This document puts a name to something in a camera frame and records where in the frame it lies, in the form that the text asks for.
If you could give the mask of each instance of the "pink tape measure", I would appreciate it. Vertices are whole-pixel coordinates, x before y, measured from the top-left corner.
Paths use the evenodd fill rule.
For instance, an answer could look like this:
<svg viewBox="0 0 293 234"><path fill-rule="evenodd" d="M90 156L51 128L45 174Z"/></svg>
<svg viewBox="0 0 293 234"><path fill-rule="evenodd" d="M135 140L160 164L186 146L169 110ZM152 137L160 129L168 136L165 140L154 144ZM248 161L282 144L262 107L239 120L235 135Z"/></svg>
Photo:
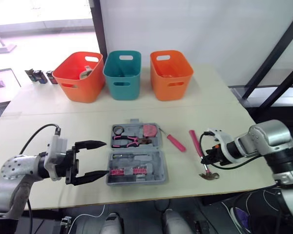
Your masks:
<svg viewBox="0 0 293 234"><path fill-rule="evenodd" d="M143 136L144 137L155 137L157 134L157 128L153 124L143 125Z"/></svg>

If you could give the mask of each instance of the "white cable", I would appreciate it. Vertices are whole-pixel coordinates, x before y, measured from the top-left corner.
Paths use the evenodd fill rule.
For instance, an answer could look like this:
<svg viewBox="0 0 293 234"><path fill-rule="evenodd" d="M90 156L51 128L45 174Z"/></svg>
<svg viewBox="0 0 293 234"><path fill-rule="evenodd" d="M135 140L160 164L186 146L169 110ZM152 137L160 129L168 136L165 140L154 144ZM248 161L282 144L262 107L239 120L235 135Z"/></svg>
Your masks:
<svg viewBox="0 0 293 234"><path fill-rule="evenodd" d="M264 200L267 203L267 205L269 205L272 209L274 209L275 211L279 211L277 210L275 207L273 207L271 204L269 204L269 202L267 201L266 197L265 197L265 192L267 192L266 190L263 191L263 196L264 196Z"/></svg>
<svg viewBox="0 0 293 234"><path fill-rule="evenodd" d="M102 210L102 212L101 212L101 214L100 214L99 216L94 216L94 215L90 215L90 214L80 214L80 215L78 215L78 216L74 219L74 221L72 222L72 225L70 225L70 229L69 229L69 231L68 231L67 234L70 234L70 231L72 230L72 227L73 227L75 221L76 221L79 217L81 217L81 216L89 216L89 217L93 217L93 218L99 218L99 217L101 217L101 216L103 215L104 209L105 209L105 205L103 206L103 210Z"/></svg>
<svg viewBox="0 0 293 234"><path fill-rule="evenodd" d="M246 210L248 211L249 215L250 215L250 212L249 212L249 208L248 208L248 200L251 195L252 195L252 193L250 193L250 195L248 196L248 198L246 198L246 201L245 201Z"/></svg>
<svg viewBox="0 0 293 234"><path fill-rule="evenodd" d="M240 231L240 229L238 228L238 226L237 226L236 223L234 222L234 220L233 220L233 218L232 218L232 216L231 216L231 214L230 214L230 211L229 211L228 207L224 204L224 202L221 202L221 203L222 203L222 204L224 205L224 207L226 208L226 210L227 210L227 212L228 212L228 214L229 214L229 217L231 218L233 224L235 225L235 227L237 228L237 230L239 231L239 233L242 234L241 231Z"/></svg>

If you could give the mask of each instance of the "robotic arm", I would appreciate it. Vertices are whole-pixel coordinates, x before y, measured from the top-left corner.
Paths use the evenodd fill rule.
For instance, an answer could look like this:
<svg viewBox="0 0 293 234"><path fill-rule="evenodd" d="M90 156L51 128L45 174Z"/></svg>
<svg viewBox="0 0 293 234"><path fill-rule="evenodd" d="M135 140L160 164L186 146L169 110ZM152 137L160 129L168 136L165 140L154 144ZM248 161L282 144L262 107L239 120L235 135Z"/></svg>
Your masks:
<svg viewBox="0 0 293 234"><path fill-rule="evenodd" d="M213 136L219 144L206 150L208 155L201 163L227 165L239 163L245 157L263 156L281 188L277 198L282 212L293 215L293 139L282 122L270 120L253 125L235 139L218 129L209 129L205 134Z"/></svg>
<svg viewBox="0 0 293 234"><path fill-rule="evenodd" d="M95 171L76 177L80 149L96 149L106 145L101 141L81 141L66 150L67 139L56 132L47 151L36 156L17 155L7 160L0 170L0 234L13 234L21 217L34 182L51 178L53 181L66 177L66 184L80 185L95 181L108 171Z"/></svg>

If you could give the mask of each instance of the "basket handle hole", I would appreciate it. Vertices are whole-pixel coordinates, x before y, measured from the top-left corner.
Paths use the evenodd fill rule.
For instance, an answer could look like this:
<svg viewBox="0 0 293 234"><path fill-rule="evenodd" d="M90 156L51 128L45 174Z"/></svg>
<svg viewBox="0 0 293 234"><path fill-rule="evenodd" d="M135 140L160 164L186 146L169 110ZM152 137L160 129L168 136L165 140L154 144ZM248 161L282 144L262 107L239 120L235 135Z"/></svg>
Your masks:
<svg viewBox="0 0 293 234"><path fill-rule="evenodd" d="M99 61L99 59L97 57L91 57L91 56L86 56L84 59L88 62L98 62Z"/></svg>
<svg viewBox="0 0 293 234"><path fill-rule="evenodd" d="M114 82L115 86L129 86L129 82Z"/></svg>
<svg viewBox="0 0 293 234"><path fill-rule="evenodd" d="M181 85L183 85L184 84L184 82L174 82L174 83L169 83L168 84L168 86L181 86Z"/></svg>
<svg viewBox="0 0 293 234"><path fill-rule="evenodd" d="M75 88L75 89L78 89L78 86L76 84L63 84L62 83L62 86L64 87L68 87L68 88Z"/></svg>
<svg viewBox="0 0 293 234"><path fill-rule="evenodd" d="M169 60L170 59L170 55L160 55L158 57L156 57L156 60L161 61L161 60Z"/></svg>
<svg viewBox="0 0 293 234"><path fill-rule="evenodd" d="M132 55L119 55L120 60L133 60Z"/></svg>

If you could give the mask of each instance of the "orange basket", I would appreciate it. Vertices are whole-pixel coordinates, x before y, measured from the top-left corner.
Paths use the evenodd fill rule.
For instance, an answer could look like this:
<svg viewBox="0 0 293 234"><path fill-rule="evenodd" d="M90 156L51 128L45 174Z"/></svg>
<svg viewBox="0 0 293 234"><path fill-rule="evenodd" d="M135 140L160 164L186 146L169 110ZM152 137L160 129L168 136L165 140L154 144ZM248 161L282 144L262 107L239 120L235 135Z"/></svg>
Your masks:
<svg viewBox="0 0 293 234"><path fill-rule="evenodd" d="M181 99L193 75L184 55L176 50L151 53L151 83L160 101Z"/></svg>
<svg viewBox="0 0 293 234"><path fill-rule="evenodd" d="M95 101L104 86L103 66L101 54L76 52L58 66L52 75L70 100L90 103ZM80 79L81 73L87 69L92 71L86 78Z"/></svg>

